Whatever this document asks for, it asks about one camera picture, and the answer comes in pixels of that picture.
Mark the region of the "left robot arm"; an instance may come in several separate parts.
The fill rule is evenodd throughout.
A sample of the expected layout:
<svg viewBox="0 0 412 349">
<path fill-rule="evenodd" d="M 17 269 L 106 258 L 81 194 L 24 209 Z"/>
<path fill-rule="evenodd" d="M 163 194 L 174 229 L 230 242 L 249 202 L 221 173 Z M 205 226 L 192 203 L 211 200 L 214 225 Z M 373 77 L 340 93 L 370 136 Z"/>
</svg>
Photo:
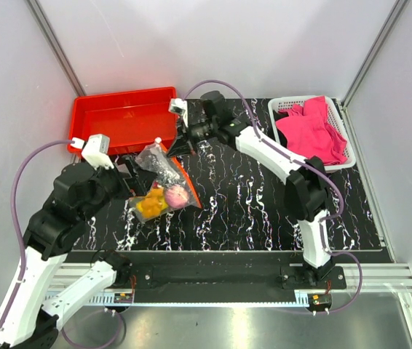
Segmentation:
<svg viewBox="0 0 412 349">
<path fill-rule="evenodd" d="M 24 234 L 25 259 L 0 307 L 0 348 L 50 348 L 66 322 L 88 301 L 109 287 L 131 281 L 128 257 L 114 250 L 99 256 L 92 267 L 56 297 L 45 298 L 54 275 L 87 221 L 114 199 L 146 193 L 155 175 L 141 169 L 133 156 L 93 168 L 70 164 L 55 178 L 43 207 L 29 220 Z"/>
</svg>

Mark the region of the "clear zip top bag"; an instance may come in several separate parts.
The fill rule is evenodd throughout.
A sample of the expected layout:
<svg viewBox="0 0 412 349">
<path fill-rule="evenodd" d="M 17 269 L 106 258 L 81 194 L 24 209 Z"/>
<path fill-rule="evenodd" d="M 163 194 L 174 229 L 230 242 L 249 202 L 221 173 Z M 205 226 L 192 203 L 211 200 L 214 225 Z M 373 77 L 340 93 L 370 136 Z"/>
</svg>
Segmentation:
<svg viewBox="0 0 412 349">
<path fill-rule="evenodd" d="M 140 222 L 188 206 L 202 206 L 186 170 L 177 159 L 167 157 L 161 138 L 147 145 L 135 157 L 135 163 L 138 175 L 143 178 L 143 191 L 130 198 L 129 205 Z"/>
</svg>

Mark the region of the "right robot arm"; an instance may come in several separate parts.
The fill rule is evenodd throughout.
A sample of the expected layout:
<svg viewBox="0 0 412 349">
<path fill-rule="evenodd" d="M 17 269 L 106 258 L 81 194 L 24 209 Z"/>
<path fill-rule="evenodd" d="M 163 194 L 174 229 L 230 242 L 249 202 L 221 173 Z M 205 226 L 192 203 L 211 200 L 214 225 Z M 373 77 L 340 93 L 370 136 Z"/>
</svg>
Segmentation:
<svg viewBox="0 0 412 349">
<path fill-rule="evenodd" d="M 201 97 L 205 117 L 189 121 L 187 102 L 173 98 L 169 111 L 177 115 L 177 135 L 169 157 L 197 152 L 200 142 L 217 139 L 237 152 L 265 166 L 285 185 L 283 202 L 288 214 L 300 227 L 303 242 L 303 274 L 306 284 L 320 288 L 327 283 L 334 268 L 328 246 L 327 202 L 330 191 L 322 161 L 316 156 L 305 159 L 265 135 L 248 117 L 235 116 L 225 97 L 212 91 Z"/>
</svg>

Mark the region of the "black fake grapes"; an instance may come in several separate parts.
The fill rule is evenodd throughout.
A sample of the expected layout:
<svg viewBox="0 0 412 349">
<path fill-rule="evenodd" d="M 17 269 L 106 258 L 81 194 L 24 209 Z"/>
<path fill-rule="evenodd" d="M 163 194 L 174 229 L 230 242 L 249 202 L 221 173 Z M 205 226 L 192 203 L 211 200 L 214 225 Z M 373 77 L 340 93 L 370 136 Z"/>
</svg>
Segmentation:
<svg viewBox="0 0 412 349">
<path fill-rule="evenodd" d="M 160 148 L 148 149 L 143 165 L 148 171 L 156 172 L 161 184 L 173 184 L 180 179 L 180 175 L 171 166 L 170 160 Z"/>
</svg>

